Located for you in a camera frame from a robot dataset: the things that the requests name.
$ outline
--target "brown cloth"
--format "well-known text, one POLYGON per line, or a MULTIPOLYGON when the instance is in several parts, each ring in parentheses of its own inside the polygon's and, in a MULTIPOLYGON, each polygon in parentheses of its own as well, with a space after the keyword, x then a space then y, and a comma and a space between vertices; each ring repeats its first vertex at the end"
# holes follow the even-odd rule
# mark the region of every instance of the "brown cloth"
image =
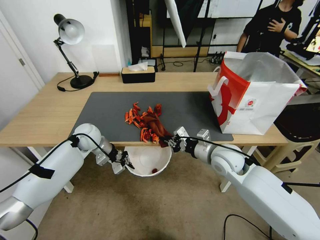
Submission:
POLYGON ((162 125, 159 117, 155 113, 148 113, 148 115, 143 117, 145 123, 151 128, 151 130, 158 135, 159 143, 161 147, 167 147, 168 144, 164 142, 166 137, 171 137, 172 134, 169 133, 162 125))

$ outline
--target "black t-shirt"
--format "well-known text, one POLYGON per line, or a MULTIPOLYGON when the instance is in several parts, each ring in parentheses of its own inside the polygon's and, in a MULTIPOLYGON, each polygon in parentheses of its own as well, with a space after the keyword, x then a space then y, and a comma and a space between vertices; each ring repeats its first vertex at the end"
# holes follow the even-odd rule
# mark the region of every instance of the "black t-shirt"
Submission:
POLYGON ((270 5, 260 9, 246 25, 243 32, 249 36, 249 39, 243 52, 269 52, 278 56, 284 34, 268 31, 267 27, 270 26, 269 22, 272 22, 273 19, 281 23, 281 18, 288 24, 288 29, 299 34, 301 11, 293 7, 290 11, 283 12, 278 6, 275 8, 270 5))

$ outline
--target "paper shopping bag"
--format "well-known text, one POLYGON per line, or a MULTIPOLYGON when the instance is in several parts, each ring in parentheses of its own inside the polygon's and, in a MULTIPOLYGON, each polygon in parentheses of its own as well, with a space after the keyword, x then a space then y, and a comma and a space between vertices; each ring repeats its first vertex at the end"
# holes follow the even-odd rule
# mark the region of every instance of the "paper shopping bag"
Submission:
POLYGON ((265 134, 289 100, 307 89, 269 53, 226 52, 218 70, 208 91, 222 133, 265 134))

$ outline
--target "door hinge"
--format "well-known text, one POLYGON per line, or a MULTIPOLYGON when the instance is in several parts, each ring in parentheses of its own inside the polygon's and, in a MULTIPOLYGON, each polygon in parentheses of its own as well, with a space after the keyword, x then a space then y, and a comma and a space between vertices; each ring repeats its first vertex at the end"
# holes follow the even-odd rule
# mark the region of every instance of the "door hinge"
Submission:
POLYGON ((19 58, 19 62, 21 63, 22 66, 26 65, 26 64, 24 63, 24 61, 22 60, 22 58, 19 58))

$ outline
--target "black tissue box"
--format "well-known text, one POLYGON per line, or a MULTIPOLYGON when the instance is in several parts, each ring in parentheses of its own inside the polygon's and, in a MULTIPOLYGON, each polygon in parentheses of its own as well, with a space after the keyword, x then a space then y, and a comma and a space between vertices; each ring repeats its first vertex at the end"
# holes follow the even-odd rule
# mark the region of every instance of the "black tissue box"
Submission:
POLYGON ((125 67, 121 71, 123 83, 146 83, 154 82, 156 80, 156 72, 154 67, 148 66, 145 71, 130 71, 125 67))

